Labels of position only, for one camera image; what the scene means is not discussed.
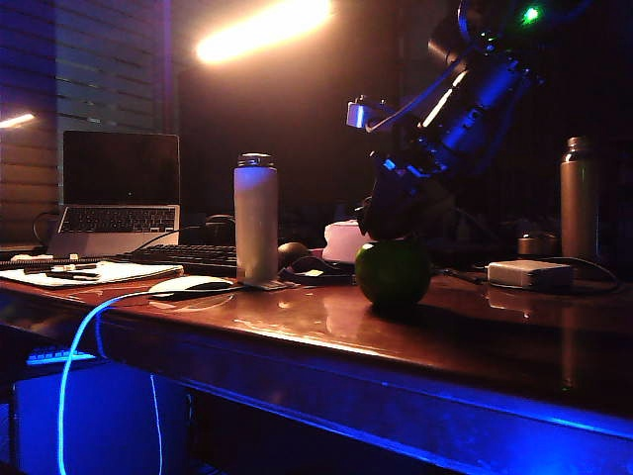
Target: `white power adapter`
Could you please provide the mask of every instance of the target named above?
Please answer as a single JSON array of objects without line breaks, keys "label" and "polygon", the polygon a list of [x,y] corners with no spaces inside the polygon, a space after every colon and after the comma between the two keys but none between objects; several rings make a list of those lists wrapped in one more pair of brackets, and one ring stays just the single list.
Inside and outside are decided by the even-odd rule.
[{"label": "white power adapter", "polygon": [[523,289],[570,287],[574,281],[574,268],[539,260],[491,262],[488,265],[488,281],[493,285]]}]

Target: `laptop screen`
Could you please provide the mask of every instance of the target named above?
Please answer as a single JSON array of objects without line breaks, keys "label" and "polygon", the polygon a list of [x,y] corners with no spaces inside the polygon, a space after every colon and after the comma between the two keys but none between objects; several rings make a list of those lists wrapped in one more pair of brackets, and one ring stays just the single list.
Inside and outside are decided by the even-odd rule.
[{"label": "laptop screen", "polygon": [[66,131],[62,166],[65,204],[180,204],[177,136]]}]

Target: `laptop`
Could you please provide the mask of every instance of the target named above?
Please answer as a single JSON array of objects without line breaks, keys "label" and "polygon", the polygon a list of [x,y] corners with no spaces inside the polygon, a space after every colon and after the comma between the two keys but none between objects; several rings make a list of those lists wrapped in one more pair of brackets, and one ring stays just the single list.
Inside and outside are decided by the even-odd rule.
[{"label": "laptop", "polygon": [[[47,252],[67,258],[128,252],[178,230],[178,137],[66,131],[63,205]],[[152,244],[178,243],[171,233]]]}]

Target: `laptop keyboard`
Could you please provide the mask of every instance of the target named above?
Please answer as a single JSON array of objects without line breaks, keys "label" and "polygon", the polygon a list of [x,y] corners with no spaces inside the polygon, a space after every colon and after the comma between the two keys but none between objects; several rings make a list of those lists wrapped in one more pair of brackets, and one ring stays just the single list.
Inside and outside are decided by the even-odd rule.
[{"label": "laptop keyboard", "polygon": [[180,264],[186,272],[234,277],[237,257],[233,245],[157,244],[116,256],[136,263]]},{"label": "laptop keyboard", "polygon": [[174,230],[173,208],[68,208],[62,233],[168,233]]}]

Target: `wooden desk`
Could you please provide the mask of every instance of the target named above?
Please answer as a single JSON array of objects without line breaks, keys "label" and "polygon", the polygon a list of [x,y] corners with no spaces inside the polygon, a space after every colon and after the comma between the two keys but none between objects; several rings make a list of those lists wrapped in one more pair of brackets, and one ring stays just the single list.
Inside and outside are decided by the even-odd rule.
[{"label": "wooden desk", "polygon": [[[89,309],[155,282],[2,282],[0,324],[69,343]],[[415,308],[383,313],[355,287],[136,297],[100,333],[113,360],[457,471],[631,473],[632,295],[439,276]]]}]

